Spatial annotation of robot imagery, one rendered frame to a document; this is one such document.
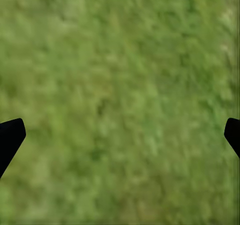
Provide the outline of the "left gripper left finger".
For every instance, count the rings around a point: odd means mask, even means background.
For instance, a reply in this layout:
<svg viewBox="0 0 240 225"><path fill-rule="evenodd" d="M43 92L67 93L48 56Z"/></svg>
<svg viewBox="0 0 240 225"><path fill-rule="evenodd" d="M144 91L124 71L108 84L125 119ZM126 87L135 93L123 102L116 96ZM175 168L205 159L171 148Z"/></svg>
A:
<svg viewBox="0 0 240 225"><path fill-rule="evenodd" d="M21 118L0 123L0 178L26 137Z"/></svg>

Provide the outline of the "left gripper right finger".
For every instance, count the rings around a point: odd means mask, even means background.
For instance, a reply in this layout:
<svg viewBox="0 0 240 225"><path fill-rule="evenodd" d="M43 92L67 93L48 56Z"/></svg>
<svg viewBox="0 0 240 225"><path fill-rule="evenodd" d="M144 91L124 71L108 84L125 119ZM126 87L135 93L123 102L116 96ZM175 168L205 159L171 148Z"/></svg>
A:
<svg viewBox="0 0 240 225"><path fill-rule="evenodd" d="M240 158L240 120L235 118L228 118L224 136Z"/></svg>

